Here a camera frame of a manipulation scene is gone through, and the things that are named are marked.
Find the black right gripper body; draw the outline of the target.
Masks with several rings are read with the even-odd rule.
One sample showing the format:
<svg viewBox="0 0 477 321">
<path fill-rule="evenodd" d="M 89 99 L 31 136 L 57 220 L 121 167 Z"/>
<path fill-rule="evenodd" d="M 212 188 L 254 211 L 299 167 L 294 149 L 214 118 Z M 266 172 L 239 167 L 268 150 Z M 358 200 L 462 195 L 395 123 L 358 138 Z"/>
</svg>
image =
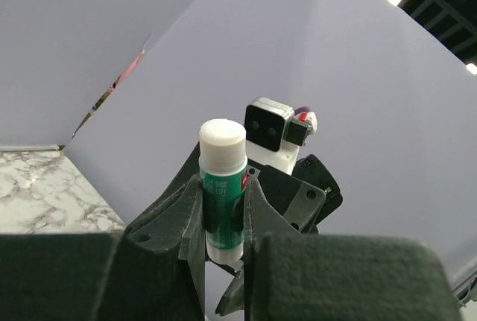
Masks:
<svg viewBox="0 0 477 321">
<path fill-rule="evenodd" d="M 237 177 L 227 178 L 229 197 L 212 193 L 199 156 L 195 147 L 163 194 L 163 264 L 173 271 L 202 271 L 212 259 L 204 233 L 221 227 L 240 241 L 243 268 L 250 269 L 264 235 L 316 233 L 317 224 L 343 201 L 338 184 L 313 155 L 299 160 L 291 174 L 263 158 L 251 159 Z"/>
</svg>

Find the green white glue stick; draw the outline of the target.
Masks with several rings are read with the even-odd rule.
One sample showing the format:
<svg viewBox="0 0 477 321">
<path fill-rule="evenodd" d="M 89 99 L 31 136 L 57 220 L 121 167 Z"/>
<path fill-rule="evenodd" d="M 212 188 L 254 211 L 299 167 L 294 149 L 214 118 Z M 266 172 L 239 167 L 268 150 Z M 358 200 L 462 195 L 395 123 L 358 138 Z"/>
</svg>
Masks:
<svg viewBox="0 0 477 321">
<path fill-rule="evenodd" d="M 243 255 L 246 130 L 229 119 L 208 120 L 200 127 L 199 147 L 206 251 L 215 263 L 231 264 Z"/>
</svg>

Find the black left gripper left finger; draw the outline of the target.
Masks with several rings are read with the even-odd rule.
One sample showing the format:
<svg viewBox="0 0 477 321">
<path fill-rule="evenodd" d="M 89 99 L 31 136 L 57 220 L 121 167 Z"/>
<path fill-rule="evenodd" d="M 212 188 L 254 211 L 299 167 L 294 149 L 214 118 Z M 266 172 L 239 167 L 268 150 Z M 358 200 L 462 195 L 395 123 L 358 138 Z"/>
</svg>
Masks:
<svg viewBox="0 0 477 321">
<path fill-rule="evenodd" d="M 194 175 L 124 232 L 3 235 L 3 320 L 203 320 L 202 186 Z"/>
</svg>

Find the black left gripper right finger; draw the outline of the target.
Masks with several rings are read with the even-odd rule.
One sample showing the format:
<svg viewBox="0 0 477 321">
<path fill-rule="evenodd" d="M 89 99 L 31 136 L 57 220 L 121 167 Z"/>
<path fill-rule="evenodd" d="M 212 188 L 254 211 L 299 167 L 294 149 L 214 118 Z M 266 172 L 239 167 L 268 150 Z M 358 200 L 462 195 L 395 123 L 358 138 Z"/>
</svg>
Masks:
<svg viewBox="0 0 477 321">
<path fill-rule="evenodd" d="M 406 238 L 304 235 L 247 184 L 247 320 L 459 320 L 443 265 Z"/>
</svg>

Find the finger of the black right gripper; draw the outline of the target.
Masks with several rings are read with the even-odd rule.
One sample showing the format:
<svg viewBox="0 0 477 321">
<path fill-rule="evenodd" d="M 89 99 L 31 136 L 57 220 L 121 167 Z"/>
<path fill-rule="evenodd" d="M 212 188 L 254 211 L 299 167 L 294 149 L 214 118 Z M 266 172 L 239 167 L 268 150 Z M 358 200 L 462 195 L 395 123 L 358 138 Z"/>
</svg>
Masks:
<svg viewBox="0 0 477 321">
<path fill-rule="evenodd" d="M 241 266 L 220 298 L 215 313 L 226 316 L 245 309 L 244 266 Z"/>
</svg>

